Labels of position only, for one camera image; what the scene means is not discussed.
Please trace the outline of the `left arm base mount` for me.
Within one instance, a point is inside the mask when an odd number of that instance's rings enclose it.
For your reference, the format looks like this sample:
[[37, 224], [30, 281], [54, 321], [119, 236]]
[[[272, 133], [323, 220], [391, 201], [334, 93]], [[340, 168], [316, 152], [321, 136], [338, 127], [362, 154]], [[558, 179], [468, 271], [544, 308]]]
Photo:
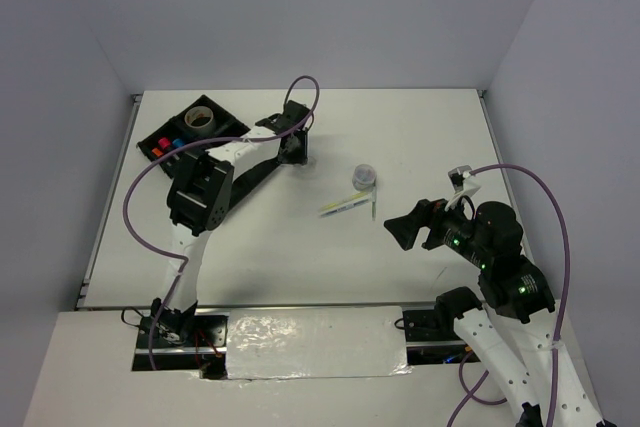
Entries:
[[227, 377], [227, 315], [199, 314], [194, 307], [185, 313], [163, 312], [152, 328], [153, 314], [135, 307], [120, 312], [120, 321], [136, 330], [132, 371], [191, 371], [207, 380]]

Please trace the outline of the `yellow pen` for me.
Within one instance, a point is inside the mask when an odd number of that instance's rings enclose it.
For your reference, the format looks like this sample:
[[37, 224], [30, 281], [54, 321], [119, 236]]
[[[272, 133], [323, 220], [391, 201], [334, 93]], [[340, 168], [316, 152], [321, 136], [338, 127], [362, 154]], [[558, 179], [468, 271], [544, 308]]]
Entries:
[[364, 192], [364, 191], [357, 192], [357, 193], [355, 193], [355, 194], [353, 194], [353, 195], [351, 195], [351, 196], [349, 196], [349, 197], [347, 197], [345, 199], [342, 199], [342, 200], [339, 200], [337, 202], [333, 202], [333, 203], [330, 203], [330, 204], [327, 204], [327, 205], [321, 207], [318, 210], [318, 212], [321, 213], [321, 214], [325, 213], [325, 212], [328, 212], [330, 210], [333, 210], [333, 209], [336, 209], [338, 207], [341, 207], [341, 206], [343, 206], [345, 204], [348, 204], [348, 203], [351, 203], [353, 201], [359, 200], [361, 198], [367, 197], [368, 195], [369, 195], [368, 192]]

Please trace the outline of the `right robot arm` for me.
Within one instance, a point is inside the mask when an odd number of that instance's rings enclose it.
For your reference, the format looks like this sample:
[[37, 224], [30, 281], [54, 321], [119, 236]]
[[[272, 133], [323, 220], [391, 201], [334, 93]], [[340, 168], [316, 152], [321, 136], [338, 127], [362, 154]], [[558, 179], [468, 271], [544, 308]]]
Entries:
[[543, 273], [522, 252], [523, 229], [509, 205], [484, 202], [467, 217], [444, 200], [421, 200], [384, 226], [403, 250], [426, 228], [424, 249], [446, 246], [478, 268], [481, 293], [459, 287], [439, 295], [435, 327], [472, 349], [516, 425], [606, 425], [567, 347], [554, 336], [559, 308]]

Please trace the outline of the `green pen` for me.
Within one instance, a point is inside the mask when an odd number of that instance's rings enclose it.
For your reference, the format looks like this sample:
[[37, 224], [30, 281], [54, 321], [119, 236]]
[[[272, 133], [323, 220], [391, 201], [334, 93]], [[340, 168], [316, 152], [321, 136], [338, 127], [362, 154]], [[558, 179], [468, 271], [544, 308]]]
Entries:
[[371, 189], [371, 217], [375, 222], [377, 216], [377, 186], [373, 186]]

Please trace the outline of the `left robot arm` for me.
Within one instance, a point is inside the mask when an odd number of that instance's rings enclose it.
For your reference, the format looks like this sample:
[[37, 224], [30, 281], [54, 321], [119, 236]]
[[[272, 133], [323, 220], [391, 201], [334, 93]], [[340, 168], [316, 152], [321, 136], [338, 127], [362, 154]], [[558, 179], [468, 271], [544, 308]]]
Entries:
[[182, 346], [195, 336], [197, 284], [211, 233], [276, 169], [307, 162], [308, 130], [294, 127], [309, 115], [306, 106], [288, 100], [282, 112], [258, 121], [240, 141], [194, 149], [179, 161], [167, 205], [172, 249], [187, 263], [169, 261], [164, 286], [169, 299], [152, 304], [160, 334], [171, 344]]

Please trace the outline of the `pink-capped highlighter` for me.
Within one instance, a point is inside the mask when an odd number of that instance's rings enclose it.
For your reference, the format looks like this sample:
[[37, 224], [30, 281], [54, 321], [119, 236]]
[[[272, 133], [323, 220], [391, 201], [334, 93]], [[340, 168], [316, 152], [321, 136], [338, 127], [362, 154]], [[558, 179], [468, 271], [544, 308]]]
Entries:
[[162, 151], [168, 151], [172, 148], [171, 142], [166, 137], [159, 138], [157, 145]]

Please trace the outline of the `clear jar of pins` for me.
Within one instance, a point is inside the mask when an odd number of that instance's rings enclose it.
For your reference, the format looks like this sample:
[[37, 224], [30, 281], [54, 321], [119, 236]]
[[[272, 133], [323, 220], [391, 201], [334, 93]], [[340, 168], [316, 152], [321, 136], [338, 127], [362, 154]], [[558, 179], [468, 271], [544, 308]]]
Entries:
[[352, 185], [357, 191], [365, 191], [375, 186], [376, 179], [376, 170], [371, 165], [359, 164], [353, 171]]

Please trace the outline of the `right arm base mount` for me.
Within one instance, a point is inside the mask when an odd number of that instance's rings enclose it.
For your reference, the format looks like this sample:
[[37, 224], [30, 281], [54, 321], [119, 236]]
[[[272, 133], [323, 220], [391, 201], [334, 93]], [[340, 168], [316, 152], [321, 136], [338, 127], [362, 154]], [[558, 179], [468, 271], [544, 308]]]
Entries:
[[440, 326], [433, 309], [403, 310], [394, 327], [404, 333], [410, 366], [459, 364], [468, 353], [458, 336]]

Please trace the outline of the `large clear tape roll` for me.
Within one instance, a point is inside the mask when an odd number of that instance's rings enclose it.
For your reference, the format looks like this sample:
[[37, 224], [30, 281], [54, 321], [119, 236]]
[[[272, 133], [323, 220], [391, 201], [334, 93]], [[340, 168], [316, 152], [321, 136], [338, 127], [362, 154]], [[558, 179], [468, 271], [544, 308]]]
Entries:
[[210, 137], [216, 129], [214, 112], [207, 106], [194, 106], [183, 117], [187, 129], [199, 137]]

